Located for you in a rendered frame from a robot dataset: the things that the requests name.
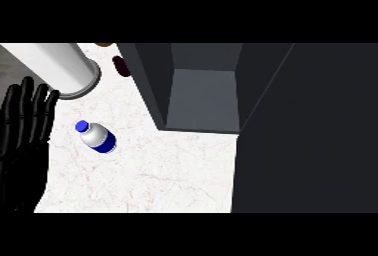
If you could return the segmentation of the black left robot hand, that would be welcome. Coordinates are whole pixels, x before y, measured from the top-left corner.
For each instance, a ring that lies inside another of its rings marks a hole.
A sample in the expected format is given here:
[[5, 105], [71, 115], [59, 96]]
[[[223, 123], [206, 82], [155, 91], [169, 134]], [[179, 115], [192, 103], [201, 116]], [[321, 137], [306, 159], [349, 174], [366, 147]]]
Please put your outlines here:
[[59, 91], [34, 87], [27, 76], [12, 84], [0, 107], [0, 215], [31, 214], [49, 172], [49, 139]]

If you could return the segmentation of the dark grey open cabinet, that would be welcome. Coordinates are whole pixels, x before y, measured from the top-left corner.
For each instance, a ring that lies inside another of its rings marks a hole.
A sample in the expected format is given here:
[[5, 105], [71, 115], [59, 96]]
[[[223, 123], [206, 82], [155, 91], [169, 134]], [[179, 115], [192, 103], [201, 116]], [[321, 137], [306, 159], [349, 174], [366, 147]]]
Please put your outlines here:
[[121, 43], [158, 129], [238, 134], [288, 43]]

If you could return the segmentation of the blue capped water bottle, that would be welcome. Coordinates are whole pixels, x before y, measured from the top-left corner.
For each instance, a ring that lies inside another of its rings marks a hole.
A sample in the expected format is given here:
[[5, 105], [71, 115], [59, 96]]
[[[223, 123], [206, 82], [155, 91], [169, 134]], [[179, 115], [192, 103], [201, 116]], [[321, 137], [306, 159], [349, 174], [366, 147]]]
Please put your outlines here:
[[99, 153], [110, 153], [117, 146], [117, 139], [112, 132], [98, 123], [81, 120], [76, 124], [81, 141]]

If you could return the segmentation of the dark maroon object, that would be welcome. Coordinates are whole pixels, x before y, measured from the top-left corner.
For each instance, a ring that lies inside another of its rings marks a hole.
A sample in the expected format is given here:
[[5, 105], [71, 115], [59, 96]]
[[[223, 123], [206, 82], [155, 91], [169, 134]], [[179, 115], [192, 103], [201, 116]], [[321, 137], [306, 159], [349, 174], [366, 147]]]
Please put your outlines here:
[[112, 62], [114, 62], [114, 66], [115, 66], [118, 74], [123, 77], [129, 77], [130, 76], [130, 70], [129, 70], [124, 59], [120, 56], [115, 56], [112, 58]]

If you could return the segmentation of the dark grey cabinet door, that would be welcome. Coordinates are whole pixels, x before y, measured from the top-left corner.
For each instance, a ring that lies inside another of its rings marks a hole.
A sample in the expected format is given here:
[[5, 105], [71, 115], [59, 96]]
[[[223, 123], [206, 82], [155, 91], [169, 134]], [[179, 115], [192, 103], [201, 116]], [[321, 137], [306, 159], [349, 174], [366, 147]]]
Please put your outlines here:
[[293, 47], [238, 137], [232, 211], [378, 212], [378, 43]]

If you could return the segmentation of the white cylinder with grey rim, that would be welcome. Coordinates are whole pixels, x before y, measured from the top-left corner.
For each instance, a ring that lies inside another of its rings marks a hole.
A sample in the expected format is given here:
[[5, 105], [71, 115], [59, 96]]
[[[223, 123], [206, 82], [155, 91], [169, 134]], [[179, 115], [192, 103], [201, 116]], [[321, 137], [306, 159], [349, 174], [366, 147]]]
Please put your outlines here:
[[81, 98], [95, 89], [102, 72], [76, 43], [3, 43], [2, 46], [48, 83], [61, 99]]

